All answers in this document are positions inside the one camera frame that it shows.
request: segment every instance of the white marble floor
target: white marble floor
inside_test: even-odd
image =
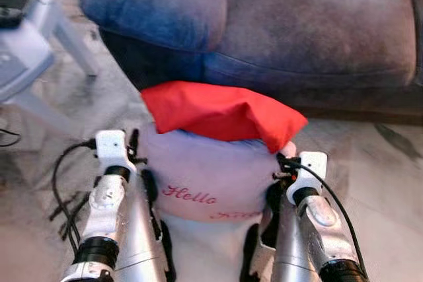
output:
[[[76,0],[62,3],[102,72],[88,81],[52,42],[56,63],[36,83],[37,92],[83,122],[86,136],[140,125],[149,115],[138,93]],[[71,142],[10,110],[0,109],[0,117],[23,135],[20,144],[0,152],[0,239],[6,250],[0,269],[5,281],[56,282],[69,246],[58,234],[63,218],[48,220],[55,207],[50,178],[55,159]],[[354,222],[371,281],[423,281],[423,127],[310,120],[295,142],[299,150],[329,154],[328,180]],[[63,196],[89,190],[95,175],[96,160],[88,152],[71,155],[59,177]]]

